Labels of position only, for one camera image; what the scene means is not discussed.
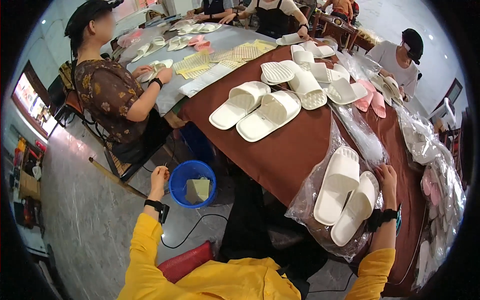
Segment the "hand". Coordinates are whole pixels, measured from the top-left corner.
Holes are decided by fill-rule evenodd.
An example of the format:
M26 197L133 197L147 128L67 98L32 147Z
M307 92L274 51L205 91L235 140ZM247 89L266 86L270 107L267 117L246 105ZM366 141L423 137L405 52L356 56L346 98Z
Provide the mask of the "hand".
M172 79L172 68L163 68L156 74L156 77L160 79L163 84L168 83Z
M381 164L375 169L384 197L385 209L396 210L396 173L392 166Z
M387 72L387 70L385 69L381 69L380 74L383 75L383 77L392 77L395 80L395 75L393 75L390 72Z
M402 85L398 87L398 91L400 92L402 99L405 98L405 90L403 89Z
M193 18L195 20L198 20L198 21L204 21L206 19L210 19L210 15L209 14L197 14Z
M309 35L308 35L308 29L305 26L300 27L298 30L298 35L303 38L305 41L310 41L313 40Z
M153 201L160 201L164 195L163 186L165 182L170 179L170 172L165 166L158 166L153 170L151 180L152 189L150 190L149 199Z
M145 74L147 72L150 72L151 70L153 70L153 69L150 66L140 66L140 67L137 67L132 72L132 75L133 75L134 78L138 78L140 75Z
M220 22L218 22L219 24L226 24L226 23L230 23L233 18L235 18L236 14L235 13L232 13L232 14L229 14L228 16L226 16L225 18L221 19Z

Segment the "blue wastebasket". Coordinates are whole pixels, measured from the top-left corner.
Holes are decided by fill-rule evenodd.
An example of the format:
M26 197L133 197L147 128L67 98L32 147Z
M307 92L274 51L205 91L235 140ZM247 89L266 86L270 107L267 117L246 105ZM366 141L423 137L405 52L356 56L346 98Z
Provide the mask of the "blue wastebasket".
M212 189L207 200L193 205L185 199L185 195L187 194L187 180L200 179L202 177L207 177L210 180ZM206 163L199 160L187 160L173 170L170 175L170 181L168 182L168 189L170 190L173 200L180 204L180 206L187 208L207 206L211 204L216 197L215 174Z

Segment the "brown floral shirt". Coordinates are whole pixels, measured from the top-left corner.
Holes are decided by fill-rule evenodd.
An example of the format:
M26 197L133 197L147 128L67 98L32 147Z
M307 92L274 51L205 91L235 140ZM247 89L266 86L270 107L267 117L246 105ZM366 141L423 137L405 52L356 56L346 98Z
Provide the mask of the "brown floral shirt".
M129 143L144 133L148 117L127 120L127 112L144 92L132 74L119 63L86 60L75 69L78 97L93 118L120 143Z

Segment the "cardboard box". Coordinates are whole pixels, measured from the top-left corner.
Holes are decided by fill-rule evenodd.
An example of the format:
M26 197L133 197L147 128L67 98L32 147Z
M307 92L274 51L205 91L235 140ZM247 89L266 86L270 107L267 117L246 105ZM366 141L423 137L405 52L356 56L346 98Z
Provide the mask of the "cardboard box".
M19 198L32 197L40 201L40 182L35 177L28 175L25 171L20 173Z

